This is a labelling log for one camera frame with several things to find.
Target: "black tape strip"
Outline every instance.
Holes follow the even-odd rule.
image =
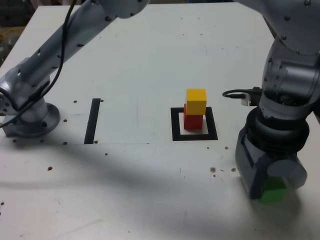
[[[84,144],[93,144],[95,140],[96,126],[100,107],[100,98],[93,98],[89,114],[88,124],[84,137]]]

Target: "table surface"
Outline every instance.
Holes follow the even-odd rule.
[[[67,11],[39,7],[0,75],[31,56]],[[149,5],[117,19],[65,63],[46,96],[61,113],[53,132],[13,143],[1,131],[0,239],[319,239],[313,114],[298,153],[308,179],[283,202],[249,200],[231,171],[251,108],[222,92],[260,86],[272,42],[262,16],[237,3]],[[172,141],[170,108],[183,107],[187,88],[206,89],[218,140]],[[98,144],[84,145],[93,98],[104,100]]]

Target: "wooden block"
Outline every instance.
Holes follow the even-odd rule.
[[[205,89],[186,90],[186,115],[205,115],[207,96]]]
[[[203,115],[187,115],[186,104],[183,111],[183,127],[185,130],[202,129]]]
[[[260,203],[268,204],[281,202],[287,193],[287,186],[281,177],[270,177],[262,184]]]

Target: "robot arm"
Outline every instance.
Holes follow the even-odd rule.
[[[320,98],[319,0],[237,0],[261,13],[277,33],[262,93],[240,131],[235,161],[251,199],[270,178],[297,189],[307,172],[297,157],[309,135],[307,116]]]
[[[67,61],[116,18],[138,14],[150,0],[87,0],[70,17],[64,58]],[[59,110],[43,98],[21,114],[30,96],[43,91],[49,75],[61,63],[63,26],[61,26],[30,58],[9,70],[0,79],[0,111],[6,114],[3,130],[8,137],[38,137],[52,131],[60,121]]]

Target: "green block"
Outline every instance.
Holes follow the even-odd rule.
[[[287,187],[281,177],[270,177],[262,184],[260,203],[280,202],[287,193]]]

